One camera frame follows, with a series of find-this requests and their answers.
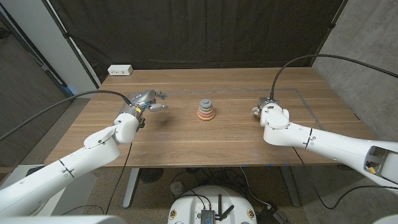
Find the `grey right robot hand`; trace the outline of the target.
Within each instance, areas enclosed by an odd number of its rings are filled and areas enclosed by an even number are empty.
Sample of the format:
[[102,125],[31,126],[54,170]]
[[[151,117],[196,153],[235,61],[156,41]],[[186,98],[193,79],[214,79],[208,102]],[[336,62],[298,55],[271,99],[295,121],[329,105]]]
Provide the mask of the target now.
[[272,100],[272,99],[270,99],[269,97],[259,98],[258,104],[257,104],[257,106],[255,106],[255,107],[251,110],[251,114],[252,114],[254,117],[256,117],[256,118],[260,118],[260,117],[261,117],[262,108],[263,108],[265,105],[268,105],[268,104],[270,104],[270,103],[280,105],[280,101],[277,100],[277,99],[273,99],[273,100]]

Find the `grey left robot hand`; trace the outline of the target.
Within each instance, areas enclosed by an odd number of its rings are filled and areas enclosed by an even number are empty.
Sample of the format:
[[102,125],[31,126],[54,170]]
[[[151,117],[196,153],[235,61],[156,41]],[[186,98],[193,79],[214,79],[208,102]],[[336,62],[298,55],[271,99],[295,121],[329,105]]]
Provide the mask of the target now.
[[167,95],[160,90],[146,90],[136,95],[131,100],[131,105],[127,108],[125,113],[131,114],[135,118],[140,119],[145,110],[158,112],[169,108],[167,105],[157,103],[156,97],[164,100]]

